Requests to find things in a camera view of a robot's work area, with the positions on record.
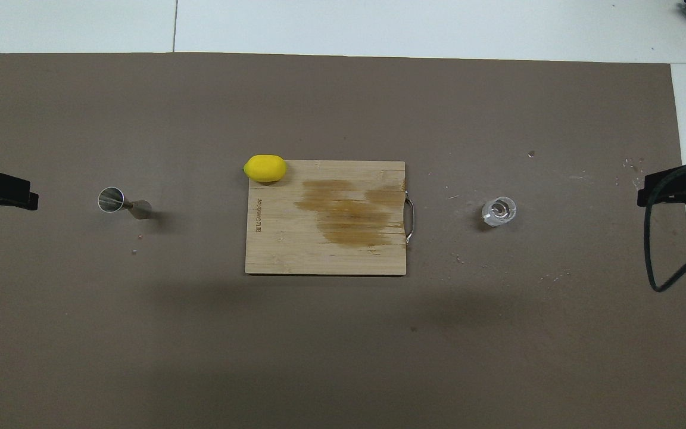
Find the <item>brown tabletop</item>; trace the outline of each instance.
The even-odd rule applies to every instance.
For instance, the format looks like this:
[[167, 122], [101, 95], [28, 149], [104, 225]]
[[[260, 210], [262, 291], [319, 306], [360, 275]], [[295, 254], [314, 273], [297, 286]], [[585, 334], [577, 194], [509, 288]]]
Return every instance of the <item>brown tabletop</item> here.
[[[407, 275], [244, 274], [264, 153], [405, 161]], [[663, 64], [0, 55], [40, 194], [0, 207], [0, 427], [686, 427], [686, 277], [646, 284], [635, 203], [680, 163]]]

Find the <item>black cable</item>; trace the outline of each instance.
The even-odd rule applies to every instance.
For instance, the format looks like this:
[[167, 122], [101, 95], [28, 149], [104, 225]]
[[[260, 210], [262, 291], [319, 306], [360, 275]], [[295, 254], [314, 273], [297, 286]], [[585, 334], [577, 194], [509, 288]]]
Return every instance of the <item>black cable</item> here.
[[650, 287], [653, 288], [654, 291], [658, 291], [658, 293], [661, 293], [661, 291], [665, 291], [668, 288], [672, 287], [672, 285], [679, 280], [680, 277], [682, 277], [686, 273], [686, 263], [682, 265], [675, 273], [672, 275], [668, 280], [666, 280], [662, 285], [658, 286], [656, 284], [656, 277], [653, 274], [653, 262], [650, 260], [650, 212], [653, 209], [653, 204], [656, 203], [656, 199], [658, 198], [658, 195], [660, 195], [661, 191], [666, 187], [666, 185], [669, 185], [669, 182], [676, 179], [679, 176], [683, 176], [686, 174], [686, 165], [681, 166], [678, 169], [675, 169], [672, 171], [672, 173], [669, 173], [667, 176], [665, 176], [663, 179], [661, 179], [660, 182], [658, 182], [658, 185], [656, 185], [655, 188], [650, 193], [650, 196], [647, 197], [647, 206], [645, 206], [645, 231], [644, 231], [644, 244], [645, 244], [645, 268], [647, 269], [647, 279], [650, 280]]

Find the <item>lemon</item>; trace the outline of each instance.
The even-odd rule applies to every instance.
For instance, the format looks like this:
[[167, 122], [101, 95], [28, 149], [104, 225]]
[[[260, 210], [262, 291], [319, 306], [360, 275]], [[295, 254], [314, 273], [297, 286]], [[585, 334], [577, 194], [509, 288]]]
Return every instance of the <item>lemon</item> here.
[[256, 182], [277, 182], [288, 171], [288, 164], [277, 155], [253, 155], [242, 171]]

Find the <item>cutting board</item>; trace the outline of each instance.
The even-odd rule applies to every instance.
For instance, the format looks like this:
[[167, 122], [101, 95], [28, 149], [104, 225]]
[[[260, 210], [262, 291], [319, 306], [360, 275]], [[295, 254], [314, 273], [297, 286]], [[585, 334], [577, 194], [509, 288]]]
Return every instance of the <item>cutting board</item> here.
[[404, 275], [405, 163], [286, 160], [250, 181], [245, 272]]

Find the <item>white floor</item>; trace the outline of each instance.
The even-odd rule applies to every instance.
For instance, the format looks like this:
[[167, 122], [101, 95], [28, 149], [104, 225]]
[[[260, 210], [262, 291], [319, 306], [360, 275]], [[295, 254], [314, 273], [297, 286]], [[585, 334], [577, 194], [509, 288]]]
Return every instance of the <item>white floor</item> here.
[[681, 0], [0, 0], [0, 52], [672, 63], [686, 162], [681, 5]]

